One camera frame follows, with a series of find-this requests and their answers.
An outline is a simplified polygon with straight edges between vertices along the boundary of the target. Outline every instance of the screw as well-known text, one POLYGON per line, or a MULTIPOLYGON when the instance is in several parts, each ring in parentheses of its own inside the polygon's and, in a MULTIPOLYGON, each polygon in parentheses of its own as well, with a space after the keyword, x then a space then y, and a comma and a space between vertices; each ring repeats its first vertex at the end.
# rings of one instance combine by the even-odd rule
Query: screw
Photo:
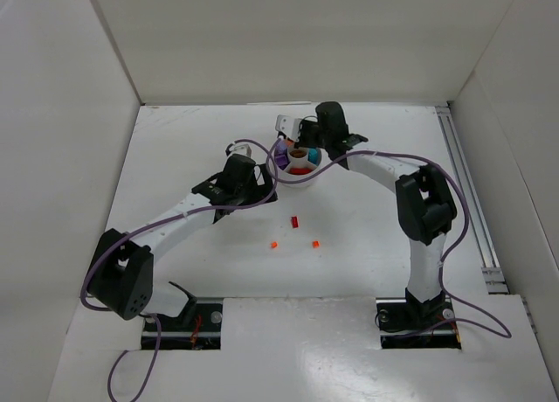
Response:
POLYGON ((212 323, 221 323, 222 319, 223 315, 221 314, 221 312, 211 312, 210 320, 212 323))
POLYGON ((454 318, 454 312, 452 310, 450 310, 449 308, 446 308, 445 310, 443 310, 443 317, 445 319, 453 319, 454 318))
POLYGON ((387 322, 389 320, 388 310, 382 309, 378 312, 378 320, 381 322, 387 322))

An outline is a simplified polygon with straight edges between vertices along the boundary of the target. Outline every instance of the blue object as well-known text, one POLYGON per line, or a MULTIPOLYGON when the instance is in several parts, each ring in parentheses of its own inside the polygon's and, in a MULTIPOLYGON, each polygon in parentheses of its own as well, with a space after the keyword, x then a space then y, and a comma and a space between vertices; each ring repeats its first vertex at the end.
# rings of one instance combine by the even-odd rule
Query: blue object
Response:
POLYGON ((285 169, 289 164, 289 159, 287 159, 287 156, 283 154, 276 155, 273 160, 276 161, 276 164, 281 170, 285 169))
POLYGON ((308 150, 308 161, 312 164, 318 164, 318 150, 309 149, 308 150))

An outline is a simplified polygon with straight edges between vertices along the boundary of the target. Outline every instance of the cable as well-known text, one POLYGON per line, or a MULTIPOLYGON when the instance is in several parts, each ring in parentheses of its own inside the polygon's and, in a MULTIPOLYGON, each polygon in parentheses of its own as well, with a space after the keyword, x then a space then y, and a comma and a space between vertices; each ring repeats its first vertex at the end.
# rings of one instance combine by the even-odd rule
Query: cable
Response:
MULTIPOLYGON (((274 144, 272 145, 271 150, 274 150, 275 147, 278 145, 278 143, 280 141, 281 141, 280 138, 277 139, 274 142, 274 144)), ((250 144, 254 144, 255 146, 264 150, 264 152, 266 153, 266 156, 267 156, 266 161, 268 161, 267 160, 268 158, 272 158, 270 150, 268 150, 266 147, 264 147, 259 142, 255 142, 254 140, 246 139, 246 138, 236 140, 235 143, 237 143, 237 142, 249 142, 250 144)), ((97 272, 97 270, 99 269, 101 264, 103 262, 105 262, 105 260, 109 257, 109 255, 111 255, 120 246, 124 245, 128 240, 132 239, 133 237, 135 237, 135 236, 137 236, 141 233, 146 232, 147 230, 151 230, 151 229, 159 227, 161 225, 166 225, 166 224, 171 223, 173 221, 180 220, 182 218, 188 217, 192 214, 197 214, 197 213, 202 212, 202 211, 209 211, 209 210, 226 210, 226 211, 247 210, 249 208, 258 207, 261 204, 265 204, 268 201, 268 199, 270 199, 272 197, 272 195, 274 194, 274 192, 278 188, 278 167, 274 165, 273 169, 274 169, 274 174, 273 174, 274 181, 273 181, 272 189, 270 190, 268 195, 266 195, 264 198, 262 198, 257 203, 249 204, 249 205, 208 205, 206 207, 196 208, 194 210, 187 211, 186 214, 178 214, 176 216, 169 217, 169 218, 164 218, 162 220, 158 220, 158 221, 156 221, 154 223, 151 223, 149 225, 145 225, 145 226, 143 226, 143 227, 141 227, 137 230, 134 230, 131 233, 128 233, 122 239, 119 239, 118 241, 116 241, 95 261, 95 263, 93 263, 93 265, 91 266, 91 268, 87 272, 86 278, 84 279, 84 282, 81 286, 81 291, 79 293, 79 299, 81 301, 81 304, 83 304, 86 308, 89 308, 91 310, 98 311, 98 312, 111 311, 110 308, 102 308, 102 307, 99 307, 99 306, 94 306, 93 304, 89 303, 86 299, 87 298, 87 288, 89 287, 89 283, 91 282, 91 279, 93 278, 93 276, 95 275, 95 273, 97 272)), ((140 391, 131 400, 131 402, 135 402, 136 400, 138 400, 138 398, 143 393, 143 391, 146 387, 146 384, 148 383, 149 377, 151 376, 151 371, 154 368, 155 359, 157 358, 157 354, 159 353, 159 349, 160 349, 160 346, 161 346, 161 335, 162 335, 161 322, 157 318, 157 315, 155 315, 155 314, 148 314, 148 315, 150 315, 154 319, 155 324, 157 325, 157 338, 156 338, 156 342, 155 342, 154 355, 151 359, 151 363, 149 364, 149 368, 148 368, 148 372, 146 373, 146 377, 144 378, 143 383, 141 384, 140 391)), ((116 398, 113 395, 113 391, 111 389, 111 381, 113 379, 114 369, 116 369, 117 364, 122 360, 122 358, 127 353, 128 353, 128 351, 125 350, 119 355, 119 357, 114 362, 113 367, 111 368, 111 371, 109 372, 109 375, 108 375, 107 392, 108 392, 108 396, 109 396, 109 398, 111 399, 112 402, 117 402, 116 398)))
MULTIPOLYGON (((275 149, 275 147, 278 145, 278 142, 280 142, 280 141, 281 141, 280 138, 277 139, 275 141, 275 143, 272 145, 271 149, 275 149)), ((259 142, 255 142, 254 140, 251 140, 251 139, 248 139, 248 138, 243 138, 243 139, 240 139, 240 140, 236 140, 234 143, 238 143, 238 142, 249 142, 250 144, 254 144, 255 146, 264 150, 264 152, 267 155, 267 159, 272 158, 270 150, 268 150, 266 147, 264 147, 259 142)), ((103 262, 105 262, 105 260, 116 249, 118 249, 120 246, 124 245, 127 241, 131 240, 133 237, 138 236, 139 234, 144 233, 148 230, 154 229, 154 228, 159 227, 161 225, 166 225, 166 224, 171 223, 173 221, 180 220, 182 218, 188 217, 192 214, 197 214, 197 213, 202 212, 202 211, 209 211, 209 210, 226 210, 226 211, 248 210, 249 208, 258 207, 259 205, 265 204, 268 201, 268 199, 270 199, 272 197, 273 193, 278 188, 278 168, 275 165, 274 165, 273 168, 274 168, 274 173, 272 174, 272 177, 273 177, 274 181, 273 181, 272 189, 270 190, 268 195, 266 195, 264 198, 262 198, 257 203, 253 203, 253 204, 249 204, 249 205, 208 205, 206 207, 196 208, 194 210, 187 211, 186 214, 178 214, 176 216, 169 217, 169 218, 164 218, 164 219, 158 220, 154 223, 150 223, 149 225, 145 225, 143 227, 140 227, 139 229, 134 230, 131 233, 128 233, 122 239, 117 240, 95 261, 95 263, 92 265, 92 267, 87 272, 86 278, 84 279, 84 282, 81 286, 81 291, 80 291, 80 294, 79 294, 79 299, 81 300, 81 304, 83 304, 86 308, 89 308, 90 310, 94 310, 94 311, 98 311, 98 312, 110 312, 111 311, 110 308, 102 308, 102 307, 99 307, 99 306, 94 306, 89 301, 87 301, 86 300, 87 288, 89 287, 89 283, 91 282, 91 279, 93 278, 93 276, 95 275, 95 273, 97 272, 99 267, 103 264, 103 262)))
MULTIPOLYGON (((321 173, 323 173, 324 171, 330 169, 332 166, 334 166, 335 164, 337 164, 338 162, 347 159, 348 157, 351 156, 358 156, 358 155, 368 155, 368 156, 380 156, 380 157, 390 157, 390 158, 397 158, 397 159, 411 159, 411 160, 417 160, 419 162, 423 162, 423 163, 428 163, 432 166, 434 166, 435 168, 437 168, 438 170, 440 170, 440 172, 443 174, 443 176, 446 178, 447 182, 451 185, 452 189, 454 190, 454 192, 456 192, 456 195, 458 196, 458 199, 460 201, 460 205, 462 207, 462 212, 464 212, 464 227, 462 228, 462 232, 460 233, 460 235, 458 236, 458 238, 443 252, 443 255, 441 256, 441 267, 438 270, 438 282, 440 284, 441 290, 448 295, 451 299, 454 299, 456 302, 460 302, 462 304, 465 304, 466 306, 473 308, 475 310, 478 310, 480 313, 486 315, 487 317, 489 317, 490 319, 494 320, 505 332, 499 332, 498 330, 495 329, 491 329, 481 323, 475 322, 475 321, 470 321, 469 319, 463 319, 463 318, 451 318, 451 319, 445 319, 444 321, 435 323, 434 325, 430 326, 427 329, 421 330, 421 331, 415 331, 415 332, 411 332, 410 334, 405 334, 405 335, 401 335, 398 336, 400 338, 407 338, 407 337, 411 337, 411 336, 416 336, 416 335, 420 335, 423 334, 425 332, 429 332, 430 330, 433 330, 435 328, 438 328, 439 326, 445 325, 447 323, 451 323, 451 322, 463 322, 463 323, 470 323, 472 325, 478 326, 479 328, 485 329, 489 332, 494 333, 497 336, 502 336, 503 338, 511 338, 513 335, 510 332, 510 329, 508 329, 507 325, 505 325, 501 320, 499 320, 496 316, 492 315, 491 313, 489 313, 488 311, 486 311, 485 309, 481 308, 480 306, 477 306, 473 303, 470 303, 469 301, 466 301, 464 299, 461 299, 459 297, 457 297, 456 295, 453 295, 451 292, 448 291, 448 289, 445 287, 445 284, 443 282, 443 266, 444 266, 444 262, 446 260, 446 258, 448 257, 448 255, 454 250, 456 249, 456 246, 458 246, 462 240, 464 240, 464 237, 467 234, 468 231, 468 227, 470 225, 470 210, 468 208, 468 204, 466 202, 466 198, 464 197, 464 194, 462 193, 462 190, 458 187, 458 185, 456 184, 456 182, 454 182, 454 179, 452 179, 452 177, 438 164, 433 162, 431 159, 428 159, 426 157, 422 157, 422 156, 417 156, 417 155, 411 155, 411 154, 407 154, 407 153, 390 153, 390 152, 385 152, 385 151, 374 151, 374 150, 357 150, 357 151, 350 151, 348 153, 346 153, 345 155, 336 157, 336 159, 334 159, 332 162, 330 162, 329 164, 327 164, 326 166, 324 166, 322 169, 317 170, 314 174, 308 176, 308 177, 304 177, 302 179, 297 179, 297 180, 293 180, 293 181, 288 181, 288 180, 284 180, 284 179, 278 179, 277 177, 277 168, 275 168, 276 170, 274 171, 274 174, 270 173, 270 176, 272 178, 274 178, 275 180, 278 180, 279 182, 281 182, 282 184, 302 184, 310 179, 313 179, 317 176, 319 176, 321 173)), ((266 167, 269 168, 268 165, 268 160, 272 160, 271 154, 268 154, 268 157, 266 158, 266 167)))
MULTIPOLYGON (((157 326, 157 338, 156 338, 156 341, 155 341, 154 355, 151 357, 151 363, 149 363, 148 372, 146 373, 146 377, 143 379, 143 383, 141 384, 140 390, 138 391, 136 396, 134 396, 134 398, 130 400, 130 402, 135 402, 136 400, 138 400, 138 398, 141 396, 144 389, 146 388, 146 385, 148 384, 149 376, 151 376, 151 371, 154 369, 155 360, 157 359, 157 354, 159 353, 159 349, 161 347, 161 333, 162 333, 161 322, 157 318, 156 314, 150 313, 149 315, 155 321, 155 325, 157 326)), ((108 373, 107 393, 108 393, 108 397, 111 399, 111 402, 118 402, 113 395, 113 389, 112 389, 112 386, 111 386, 111 382, 113 381, 114 370, 116 369, 116 366, 118 365, 118 363, 127 354, 128 354, 128 350, 124 350, 119 355, 119 357, 116 359, 116 361, 113 364, 113 367, 111 368, 111 371, 108 373)))

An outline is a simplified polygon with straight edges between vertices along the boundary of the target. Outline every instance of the red block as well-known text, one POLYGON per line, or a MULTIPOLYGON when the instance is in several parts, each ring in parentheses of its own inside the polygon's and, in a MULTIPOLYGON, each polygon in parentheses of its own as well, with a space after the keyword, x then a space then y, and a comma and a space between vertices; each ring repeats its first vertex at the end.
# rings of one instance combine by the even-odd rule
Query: red block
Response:
POLYGON ((289 173, 292 175, 308 175, 313 170, 308 168, 292 168, 289 170, 289 173))

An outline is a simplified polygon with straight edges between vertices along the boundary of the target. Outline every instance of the red wire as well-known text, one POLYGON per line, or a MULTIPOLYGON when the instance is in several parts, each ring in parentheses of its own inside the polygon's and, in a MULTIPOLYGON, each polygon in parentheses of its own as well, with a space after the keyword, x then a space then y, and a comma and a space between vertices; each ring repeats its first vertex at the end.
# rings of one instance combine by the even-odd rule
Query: red wire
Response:
POLYGON ((192 335, 190 335, 190 342, 192 343, 193 350, 194 350, 194 346, 196 345, 196 341, 198 339, 198 333, 200 332, 200 327, 202 326, 202 315, 198 315, 195 322, 196 322, 196 327, 192 331, 192 335))

